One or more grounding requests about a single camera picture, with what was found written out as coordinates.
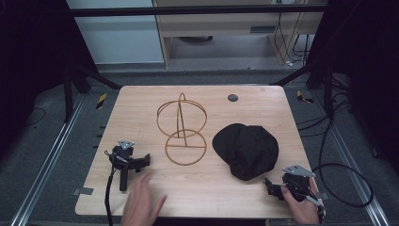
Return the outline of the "black curtain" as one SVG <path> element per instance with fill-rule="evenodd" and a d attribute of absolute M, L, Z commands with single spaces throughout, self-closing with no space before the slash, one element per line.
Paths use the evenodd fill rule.
<path fill-rule="evenodd" d="M 399 174 L 399 0 L 327 0 L 309 62 L 326 57 L 379 153 Z"/>
<path fill-rule="evenodd" d="M 0 159 L 36 97 L 63 83 L 65 64 L 97 68 L 67 0 L 0 0 Z"/>

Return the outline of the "person's right hand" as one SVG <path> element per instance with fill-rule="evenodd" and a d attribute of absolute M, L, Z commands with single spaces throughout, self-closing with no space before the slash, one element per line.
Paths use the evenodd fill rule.
<path fill-rule="evenodd" d="M 318 207 L 308 201 L 304 200 L 302 202 L 298 202 L 291 194 L 290 190 L 281 186 L 281 193 L 284 200 L 287 202 L 288 207 L 292 213 L 294 221 L 297 224 L 319 224 L 320 220 L 318 217 Z"/>

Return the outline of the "black horizontal frame bar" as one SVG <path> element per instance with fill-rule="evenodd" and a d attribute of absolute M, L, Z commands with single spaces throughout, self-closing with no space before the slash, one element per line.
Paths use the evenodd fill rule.
<path fill-rule="evenodd" d="M 74 17 L 101 16 L 148 16 L 148 15 L 190 15 L 190 14 L 231 14 L 231 13 L 280 13 L 280 12 L 322 12 L 329 4 L 316 5 L 248 5 L 248 6 L 195 6 L 157 8 L 79 8 L 65 13 Z"/>

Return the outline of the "person's left hand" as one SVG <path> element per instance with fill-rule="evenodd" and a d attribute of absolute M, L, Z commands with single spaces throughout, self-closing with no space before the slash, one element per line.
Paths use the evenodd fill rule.
<path fill-rule="evenodd" d="M 145 174 L 134 183 L 124 206 L 121 226 L 152 226 L 157 220 L 168 196 L 164 195 L 152 203 L 151 178 L 150 174 Z"/>

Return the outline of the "black cap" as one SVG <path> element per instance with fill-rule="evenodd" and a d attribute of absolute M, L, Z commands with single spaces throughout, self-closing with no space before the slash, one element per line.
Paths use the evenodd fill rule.
<path fill-rule="evenodd" d="M 213 148 L 243 181 L 269 172 L 279 157 L 277 140 L 260 125 L 230 124 L 214 136 Z"/>

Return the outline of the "aluminium floor rail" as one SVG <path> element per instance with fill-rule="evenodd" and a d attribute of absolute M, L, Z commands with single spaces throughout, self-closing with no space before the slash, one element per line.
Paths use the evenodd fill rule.
<path fill-rule="evenodd" d="M 343 168 L 348 172 L 349 178 L 352 182 L 353 187 L 356 190 L 356 193 L 359 197 L 360 203 L 350 203 L 349 201 L 343 201 L 338 195 L 334 195 L 332 191 L 329 190 L 328 186 L 325 188 L 328 191 L 328 194 L 341 202 L 346 206 L 350 206 L 352 208 L 364 209 L 374 226 L 391 226 L 388 217 L 386 216 L 382 206 L 380 205 L 376 195 L 375 190 L 373 189 L 370 182 L 365 178 L 363 172 L 361 171 L 359 165 L 357 164 L 355 158 L 350 153 L 349 148 L 347 147 L 341 132 L 338 127 L 334 124 L 325 112 L 323 105 L 323 98 L 319 91 L 311 91 L 311 95 L 315 104 L 318 106 L 320 113 L 323 118 L 327 118 L 325 122 L 326 130 L 323 133 L 322 144 L 320 147 L 319 155 L 318 155 L 318 163 L 317 170 L 320 173 L 320 180 L 323 179 L 323 170 L 327 167 L 337 167 Z M 324 147 L 326 144 L 327 136 L 332 137 L 333 144 L 335 145 L 338 155 L 341 158 L 341 163 L 324 163 L 323 162 L 323 153 Z"/>
<path fill-rule="evenodd" d="M 24 201 L 13 216 L 9 226 L 25 226 L 29 220 L 32 211 L 34 210 L 42 190 L 44 189 L 49 176 L 51 175 L 56 161 L 61 154 L 63 147 L 75 125 L 75 122 L 81 112 L 82 106 L 86 100 L 86 94 L 78 94 L 76 102 L 72 106 L 71 117 L 62 124 L 60 131 L 57 134 L 52 148 L 47 154 L 40 171 L 38 172 L 35 181 L 30 187 L 29 191 L 24 197 Z"/>

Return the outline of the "black stand legs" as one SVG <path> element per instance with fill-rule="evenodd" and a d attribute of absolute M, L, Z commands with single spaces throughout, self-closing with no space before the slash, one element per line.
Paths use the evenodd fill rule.
<path fill-rule="evenodd" d="M 82 65 L 72 65 L 66 67 L 62 73 L 62 76 L 65 100 L 64 122 L 68 122 L 73 113 L 72 85 L 75 85 L 79 93 L 88 93 L 91 89 L 91 86 L 87 81 L 87 77 L 90 77 L 111 89 L 121 89 L 121 85 L 102 77 L 99 73 L 94 72 Z"/>
<path fill-rule="evenodd" d="M 308 89 L 316 89 L 321 83 L 324 83 L 324 109 L 327 116 L 333 121 L 334 110 L 333 110 L 333 98 L 332 98 L 332 77 L 333 71 L 332 66 L 328 61 L 325 60 L 314 60 L 311 63 L 307 63 L 302 68 L 289 74 L 288 76 L 280 79 L 277 82 L 271 83 L 271 86 L 284 86 L 290 81 L 297 79 L 304 73 L 310 73 L 310 77 L 306 82 Z"/>

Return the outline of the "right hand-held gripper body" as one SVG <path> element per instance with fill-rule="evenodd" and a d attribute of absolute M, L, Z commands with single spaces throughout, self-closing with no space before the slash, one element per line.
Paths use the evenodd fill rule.
<path fill-rule="evenodd" d="M 286 172 L 283 177 L 286 179 L 284 186 L 287 187 L 292 196 L 298 201 L 302 202 L 308 200 L 318 207 L 318 217 L 322 220 L 325 215 L 325 208 L 316 198 L 316 186 L 312 179 L 312 173 L 307 171 L 309 177 L 304 175 L 293 175 Z"/>

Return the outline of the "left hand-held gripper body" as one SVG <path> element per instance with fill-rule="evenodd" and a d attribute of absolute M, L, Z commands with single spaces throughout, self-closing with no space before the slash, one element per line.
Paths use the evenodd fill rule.
<path fill-rule="evenodd" d="M 128 173 L 130 170 L 138 172 L 132 157 L 135 143 L 133 141 L 119 140 L 119 144 L 112 150 L 109 155 L 110 161 L 114 169 L 120 171 L 120 191 L 124 192 L 128 187 Z"/>

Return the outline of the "white cabinet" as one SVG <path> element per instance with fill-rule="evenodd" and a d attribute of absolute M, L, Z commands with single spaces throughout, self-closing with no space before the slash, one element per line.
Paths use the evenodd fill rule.
<path fill-rule="evenodd" d="M 70 9 L 151 8 L 152 0 L 67 0 Z M 163 63 L 153 16 L 76 17 L 97 65 Z"/>

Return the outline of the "light wooden desk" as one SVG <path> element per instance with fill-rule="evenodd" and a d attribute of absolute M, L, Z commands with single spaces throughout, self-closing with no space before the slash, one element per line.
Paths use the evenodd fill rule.
<path fill-rule="evenodd" d="M 156 7 L 241 6 L 241 5 L 316 5 L 327 0 L 152 0 Z M 282 12 L 245 14 L 158 15 L 156 22 L 166 64 L 171 44 L 179 37 L 224 35 L 266 35 L 278 63 L 293 61 L 295 39 L 314 35 L 323 14 L 321 12 Z"/>

